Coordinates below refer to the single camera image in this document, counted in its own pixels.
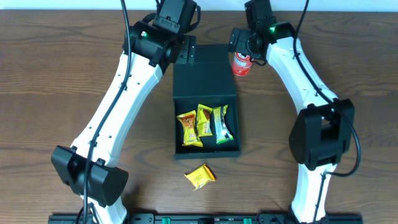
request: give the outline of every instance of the wooden table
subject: wooden table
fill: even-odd
[[[131,11],[130,21],[147,11]],[[297,25],[300,12],[276,12]],[[333,177],[326,209],[360,212],[366,223],[398,222],[397,14],[309,12],[300,38],[322,80],[355,105],[362,143],[360,170]],[[198,44],[226,43],[243,12],[203,12]],[[46,223],[76,213],[79,196],[50,161],[86,126],[113,79],[122,52],[121,11],[0,12],[0,223]],[[129,172],[124,204],[159,213],[257,213],[286,210],[297,181],[288,135],[296,112],[270,66],[235,77],[243,154],[238,159],[175,161],[170,66],[147,97],[123,146]],[[354,164],[355,149],[339,172]],[[217,182],[192,192],[184,173],[207,163]]]

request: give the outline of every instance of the yellow candy package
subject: yellow candy package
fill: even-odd
[[[199,146],[203,147],[203,143],[195,132],[195,116],[197,112],[195,110],[180,114],[177,119],[181,122],[184,128],[184,142],[182,146]]]
[[[195,190],[193,191],[198,190],[210,181],[216,181],[213,173],[206,164],[197,168],[190,174],[185,174],[185,176],[188,178],[188,180],[191,181],[191,183],[195,187]]]
[[[197,130],[198,136],[212,136],[210,129],[210,114],[213,111],[208,106],[198,105]]]
[[[227,141],[232,141],[234,137],[229,133],[225,125],[224,116],[228,105],[213,108],[214,124],[216,129],[216,143],[221,144]]]

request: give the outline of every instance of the soda can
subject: soda can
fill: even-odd
[[[245,76],[250,72],[251,65],[250,56],[236,53],[232,62],[232,72],[238,76]]]

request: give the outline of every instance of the wooden surface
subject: wooden surface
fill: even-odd
[[[131,11],[130,21],[148,12]],[[299,12],[276,12],[296,26]],[[203,12],[199,44],[227,43],[243,12]],[[333,177],[326,209],[360,212],[365,223],[398,223],[397,14],[309,12],[300,38],[322,80],[355,105],[363,159],[347,179]],[[76,213],[79,196],[50,162],[91,119],[122,52],[121,11],[0,12],[0,223],[46,223]],[[297,181],[288,135],[295,108],[270,67],[236,79],[243,154],[238,159],[175,161],[172,69],[147,97],[123,146],[129,172],[124,204],[159,213],[286,210]],[[349,170],[354,144],[338,171]],[[184,173],[207,163],[217,182],[192,192]]]

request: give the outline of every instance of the open box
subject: open box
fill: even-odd
[[[238,157],[241,153],[241,138],[236,99],[236,87],[229,65],[227,45],[197,45],[193,65],[175,64],[173,77],[175,117],[189,111],[197,111],[198,104],[211,108],[228,105],[224,120],[234,139],[222,144],[216,143],[216,130],[212,113],[210,128],[213,135],[200,138],[203,147],[182,146],[183,127],[181,122],[174,118],[174,158]]]

